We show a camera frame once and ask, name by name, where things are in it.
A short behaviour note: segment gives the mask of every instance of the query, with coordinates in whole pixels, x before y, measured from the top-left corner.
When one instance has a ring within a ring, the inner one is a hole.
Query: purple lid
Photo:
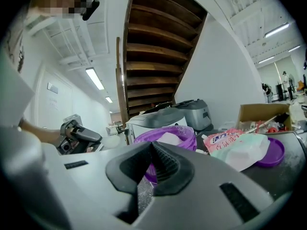
[[[279,164],[284,158],[284,146],[276,139],[268,137],[270,145],[267,154],[262,160],[259,160],[255,165],[260,167],[273,167]]]

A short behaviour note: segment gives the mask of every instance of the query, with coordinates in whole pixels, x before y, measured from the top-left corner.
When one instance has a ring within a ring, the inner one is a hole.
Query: white plastic bag
[[[209,136],[204,143],[211,156],[224,161],[237,171],[242,171],[264,158],[270,141],[265,135],[238,132],[239,130],[230,129]]]

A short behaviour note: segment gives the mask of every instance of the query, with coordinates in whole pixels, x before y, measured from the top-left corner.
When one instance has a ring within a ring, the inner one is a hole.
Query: person's arm
[[[28,131],[37,136],[41,142],[53,144],[60,137],[60,130],[44,129],[35,127],[27,120],[22,119],[19,123],[22,130]]]

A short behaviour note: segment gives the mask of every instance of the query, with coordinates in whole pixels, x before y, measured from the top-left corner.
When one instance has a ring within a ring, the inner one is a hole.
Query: white ceiling
[[[59,62],[69,73],[71,70],[78,72],[86,83],[92,86],[93,91],[99,92],[103,97],[110,96],[113,100],[108,105],[113,112],[119,111],[115,68],[108,49],[105,5],[106,0],[100,0],[100,6],[87,22],[80,16],[73,21],[77,34],[74,35],[71,22],[67,19],[54,19],[36,17],[27,22],[29,33],[44,28],[50,42],[62,55]],[[283,58],[289,55],[288,50],[304,44],[304,40],[296,26],[295,21],[278,0],[215,0],[227,17],[235,34],[248,50],[256,67],[264,66],[259,61],[272,56]],[[290,23],[284,31],[269,38],[264,35],[274,28]],[[60,26],[65,31],[67,40],[61,32]],[[95,70],[105,88],[99,91],[85,73],[86,67],[95,67]]]

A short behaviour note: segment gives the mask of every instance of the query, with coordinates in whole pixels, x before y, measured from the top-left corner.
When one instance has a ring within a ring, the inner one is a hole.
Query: fluorescent ceiling light
[[[267,61],[267,60],[269,60],[269,59],[273,59],[273,58],[274,58],[274,56],[272,56],[272,57],[270,57],[270,58],[267,58],[267,59],[264,59],[264,60],[258,62],[258,64],[260,64],[260,63],[262,63],[262,62],[265,62],[265,61]]]
[[[93,81],[93,83],[96,85],[96,87],[99,89],[99,90],[104,90],[104,87],[100,81],[100,79],[98,78],[95,70],[93,67],[91,68],[87,68],[85,69],[87,75],[91,78],[91,80]]]
[[[296,50],[297,48],[301,47],[301,45],[294,47],[293,49],[290,49],[288,52],[291,52],[293,50]]]
[[[272,36],[272,35],[274,35],[275,33],[278,33],[278,32],[280,32],[280,31],[282,31],[282,30],[288,28],[289,25],[290,25],[289,23],[285,23],[285,24],[283,24],[283,25],[281,25],[281,26],[275,28],[274,30],[272,30],[272,31],[270,31],[270,32],[268,32],[268,33],[266,33],[266,34],[265,34],[265,38],[267,38],[267,37],[269,37],[269,36]]]
[[[113,103],[113,101],[111,100],[110,97],[106,97],[106,100],[107,100],[108,102],[110,102],[110,103]]]

